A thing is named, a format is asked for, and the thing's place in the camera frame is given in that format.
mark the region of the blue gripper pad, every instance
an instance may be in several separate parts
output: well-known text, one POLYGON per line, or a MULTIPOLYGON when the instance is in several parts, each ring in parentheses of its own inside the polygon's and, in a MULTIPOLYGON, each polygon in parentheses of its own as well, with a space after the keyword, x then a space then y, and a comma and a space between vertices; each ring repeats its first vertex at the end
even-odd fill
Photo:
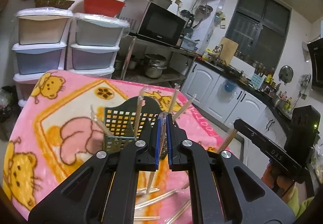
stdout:
POLYGON ((160 132, 161 132, 161 119, 158 119, 158 129, 157 129, 157 139, 156 139, 156 148, 155 148, 155 167, 156 170, 159 168, 159 151, 160 151, 160 132))
POLYGON ((171 125, 169 122, 169 117, 166 118, 166 139, 167 139, 167 157, 169 168, 173 165, 173 150, 172 150, 172 137, 171 137, 171 125))

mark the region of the microwave oven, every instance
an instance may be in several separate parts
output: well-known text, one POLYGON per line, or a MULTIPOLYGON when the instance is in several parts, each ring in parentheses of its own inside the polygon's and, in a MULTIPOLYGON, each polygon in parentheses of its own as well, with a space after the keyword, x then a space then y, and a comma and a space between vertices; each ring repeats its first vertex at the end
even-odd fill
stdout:
POLYGON ((127 0, 119 19, 127 20, 130 33, 176 46, 185 21, 150 1, 127 0))

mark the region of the window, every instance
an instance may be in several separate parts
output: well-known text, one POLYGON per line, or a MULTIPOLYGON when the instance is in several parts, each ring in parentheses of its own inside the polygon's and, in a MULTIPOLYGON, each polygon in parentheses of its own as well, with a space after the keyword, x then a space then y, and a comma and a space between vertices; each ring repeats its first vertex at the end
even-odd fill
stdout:
POLYGON ((239 0, 226 37, 238 44, 236 57, 276 70, 287 36, 290 11, 273 0, 239 0))

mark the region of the yellow sleeve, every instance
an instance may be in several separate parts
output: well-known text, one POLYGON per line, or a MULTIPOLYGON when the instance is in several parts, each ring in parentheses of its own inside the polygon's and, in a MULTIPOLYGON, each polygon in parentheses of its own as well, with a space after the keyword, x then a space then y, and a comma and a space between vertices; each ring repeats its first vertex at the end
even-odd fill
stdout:
POLYGON ((314 197, 309 198, 305 201, 303 201, 301 204, 299 204, 299 199, 298 199, 298 189, 295 187, 293 195, 288 201, 287 205, 294 211, 294 214, 296 218, 298 218, 304 211, 305 209, 309 206, 309 204, 312 202, 314 197))

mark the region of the person's hand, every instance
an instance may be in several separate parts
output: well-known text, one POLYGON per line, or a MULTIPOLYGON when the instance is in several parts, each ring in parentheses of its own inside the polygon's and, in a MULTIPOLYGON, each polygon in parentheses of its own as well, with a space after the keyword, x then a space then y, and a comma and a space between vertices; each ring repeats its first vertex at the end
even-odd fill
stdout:
MULTIPOLYGON (((275 183, 275 180, 271 174, 272 168, 273 168, 272 164, 268 164, 266 171, 264 172, 264 175, 261 178, 261 180, 271 189, 274 187, 274 183, 275 183)), ((277 181, 277 185, 284 190, 284 193, 293 184, 293 180, 290 179, 289 177, 285 177, 285 176, 277 177, 276 181, 277 181)), ((292 198, 293 193, 294 193, 294 188, 295 188, 295 183, 287 191, 287 193, 282 197, 282 200, 285 203, 288 203, 290 201, 290 199, 292 198)))

